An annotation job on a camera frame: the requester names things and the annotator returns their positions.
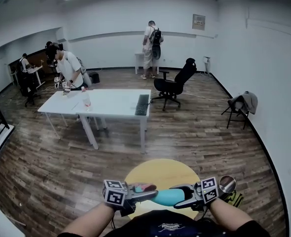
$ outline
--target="white t-shirt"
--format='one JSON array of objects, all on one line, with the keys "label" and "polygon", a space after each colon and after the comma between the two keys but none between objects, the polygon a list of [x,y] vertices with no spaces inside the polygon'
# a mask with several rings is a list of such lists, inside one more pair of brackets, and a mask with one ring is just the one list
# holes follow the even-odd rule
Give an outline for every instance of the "white t-shirt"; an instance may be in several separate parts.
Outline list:
[{"label": "white t-shirt", "polygon": [[154,30],[159,29],[157,26],[147,26],[145,29],[145,36],[148,36],[146,44],[144,46],[145,50],[152,50],[152,43],[150,42],[150,37]]},{"label": "white t-shirt", "polygon": [[[74,72],[81,68],[81,64],[74,54],[64,51],[64,56],[61,61],[58,60],[57,72],[62,73],[66,81],[70,81]],[[79,88],[83,84],[82,74],[79,74],[77,78],[71,84],[71,88]]]},{"label": "white t-shirt", "polygon": [[23,71],[26,72],[26,66],[29,64],[28,60],[26,58],[21,58],[19,61],[22,63]]}]

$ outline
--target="teal gripper handle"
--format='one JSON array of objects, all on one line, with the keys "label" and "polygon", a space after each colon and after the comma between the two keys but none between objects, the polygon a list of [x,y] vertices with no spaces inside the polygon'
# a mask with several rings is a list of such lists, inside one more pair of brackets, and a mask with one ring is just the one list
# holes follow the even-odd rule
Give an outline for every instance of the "teal gripper handle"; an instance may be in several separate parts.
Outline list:
[{"label": "teal gripper handle", "polygon": [[158,195],[151,199],[152,202],[164,205],[164,206],[174,206],[179,202],[185,200],[184,191],[181,189],[170,189],[159,191]]}]

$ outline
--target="black pants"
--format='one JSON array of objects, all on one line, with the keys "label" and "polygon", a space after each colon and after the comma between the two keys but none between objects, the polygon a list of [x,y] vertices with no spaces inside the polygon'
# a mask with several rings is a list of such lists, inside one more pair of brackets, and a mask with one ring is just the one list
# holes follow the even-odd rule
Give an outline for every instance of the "black pants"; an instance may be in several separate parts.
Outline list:
[{"label": "black pants", "polygon": [[87,84],[85,82],[83,82],[80,87],[71,89],[71,91],[73,91],[73,90],[82,90],[82,87],[87,88]]}]

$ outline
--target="yellow circular mat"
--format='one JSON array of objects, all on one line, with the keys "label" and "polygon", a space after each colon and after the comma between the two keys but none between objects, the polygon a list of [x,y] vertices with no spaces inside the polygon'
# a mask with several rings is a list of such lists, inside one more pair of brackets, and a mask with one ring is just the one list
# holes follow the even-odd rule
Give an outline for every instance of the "yellow circular mat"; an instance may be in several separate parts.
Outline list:
[{"label": "yellow circular mat", "polygon": [[[179,184],[194,184],[200,179],[197,174],[187,165],[171,159],[154,159],[146,161],[135,167],[127,175],[125,181],[132,183],[155,184],[157,190],[167,190]],[[169,210],[195,218],[197,211],[191,208],[174,209],[173,207],[156,204],[152,201],[144,201],[136,204],[136,211],[129,215],[130,219],[140,216],[152,210]]]}]

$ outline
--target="gray jacket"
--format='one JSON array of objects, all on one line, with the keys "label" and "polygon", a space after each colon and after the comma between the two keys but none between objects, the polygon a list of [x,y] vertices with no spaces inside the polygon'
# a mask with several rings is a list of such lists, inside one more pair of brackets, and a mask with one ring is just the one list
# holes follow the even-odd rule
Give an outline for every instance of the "gray jacket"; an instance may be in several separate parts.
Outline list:
[{"label": "gray jacket", "polygon": [[[240,96],[243,97],[243,102],[239,100],[234,103],[234,101],[237,100]],[[255,96],[255,94],[249,91],[245,91],[240,96],[237,96],[230,100],[231,103],[234,103],[235,110],[241,110],[244,113],[250,111],[250,113],[255,114],[257,108],[257,97]]]}]

